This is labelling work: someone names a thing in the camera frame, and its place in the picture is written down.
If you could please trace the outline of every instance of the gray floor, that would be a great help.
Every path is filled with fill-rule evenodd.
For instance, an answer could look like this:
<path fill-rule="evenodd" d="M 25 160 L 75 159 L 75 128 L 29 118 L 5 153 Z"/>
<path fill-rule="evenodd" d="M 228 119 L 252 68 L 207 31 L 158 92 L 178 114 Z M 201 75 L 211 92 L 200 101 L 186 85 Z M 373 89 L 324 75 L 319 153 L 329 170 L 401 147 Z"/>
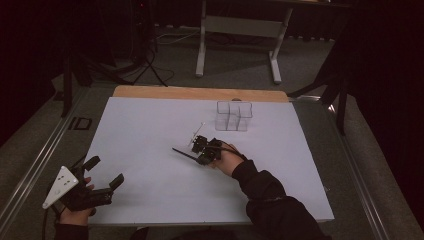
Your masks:
<path fill-rule="evenodd" d="M 175 37 L 160 38 L 161 43 L 169 43 Z M 170 76 L 168 69 L 175 75 L 167 81 L 170 86 L 205 87 L 205 88 L 240 88 L 267 89 L 291 92 L 314 80 L 322 62 L 331 49 L 332 42 L 288 39 L 284 42 L 279 55 L 280 71 L 283 82 L 275 85 L 268 65 L 266 49 L 272 48 L 273 41 L 264 41 L 256 46 L 223 46 L 208 44 L 206 51 L 205 75 L 195 77 L 198 41 L 194 38 L 184 39 L 172 44 L 160 44 L 154 66 L 162 78 Z M 138 85 L 159 84 L 152 71 L 143 75 Z M 89 117 L 93 126 L 100 121 L 102 110 L 107 98 L 112 95 L 116 85 L 98 78 L 90 89 L 80 89 L 76 96 L 81 102 L 71 116 Z M 320 95 L 323 88 L 309 93 Z M 355 99 L 348 98 L 346 113 L 346 137 L 342 138 L 334 132 L 320 128 L 320 124 L 328 121 L 327 115 L 322 115 L 319 103 L 296 103 L 299 118 L 307 139 L 323 139 L 308 141 L 314 160 L 321 175 L 336 220 L 322 223 L 323 231 L 333 236 L 333 239 L 424 239 L 423 233 L 403 199 L 393 176 L 385 162 L 375 138 L 366 121 L 363 119 Z M 32 191 L 22 206 L 14 211 L 16 216 L 9 219 L 7 232 L 2 232 L 3 239 L 39 239 L 41 237 L 42 214 L 41 203 L 44 200 L 46 186 L 61 165 L 71 165 L 88 150 L 95 127 L 89 131 L 68 130 L 60 139 L 49 139 L 57 126 L 69 125 L 60 119 L 61 103 L 47 102 L 1 149 L 0 149 L 0 206 L 4 208 L 9 196 L 16 193 L 15 186 L 30 168 L 33 162 L 40 161 L 40 155 L 47 156 L 45 169 L 38 179 L 34 179 Z M 43 149 L 46 142 L 54 142 L 52 150 Z M 346 152 L 339 151 L 335 145 L 347 144 L 347 153 L 354 157 L 354 167 L 359 174 L 352 174 L 352 163 L 338 161 L 345 158 Z M 364 189 L 357 188 L 355 181 L 363 182 Z M 370 219 L 364 211 L 369 202 L 361 202 L 361 195 L 369 195 L 371 203 L 376 206 L 380 219 Z M 371 222 L 381 220 L 384 228 L 373 231 Z M 52 216 L 47 225 L 48 236 L 52 236 Z M 148 239 L 171 239 L 184 231 L 204 227 L 154 227 L 149 232 Z M 240 239 L 260 239 L 250 226 L 220 227 L 230 228 Z M 91 239 L 128 239 L 134 227 L 93 227 Z"/>

